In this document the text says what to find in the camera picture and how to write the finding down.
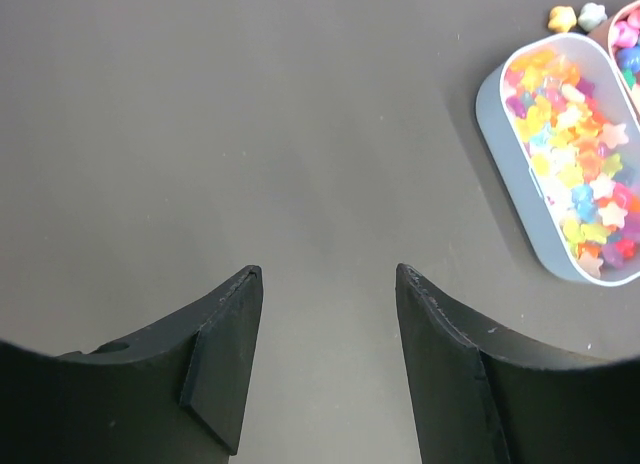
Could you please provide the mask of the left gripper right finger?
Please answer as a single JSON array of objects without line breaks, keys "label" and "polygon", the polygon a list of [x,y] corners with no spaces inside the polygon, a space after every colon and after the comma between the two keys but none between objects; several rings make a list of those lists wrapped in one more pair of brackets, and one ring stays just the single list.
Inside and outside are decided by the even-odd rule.
[{"label": "left gripper right finger", "polygon": [[396,269],[396,308],[425,463],[635,463],[639,361],[518,333]]}]

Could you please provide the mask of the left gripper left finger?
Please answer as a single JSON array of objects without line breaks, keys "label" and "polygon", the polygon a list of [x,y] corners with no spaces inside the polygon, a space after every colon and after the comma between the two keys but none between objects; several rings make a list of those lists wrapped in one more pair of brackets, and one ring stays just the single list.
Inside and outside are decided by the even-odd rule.
[{"label": "left gripper left finger", "polygon": [[263,303],[247,266],[90,353],[1,345],[5,463],[225,463],[238,452]]}]

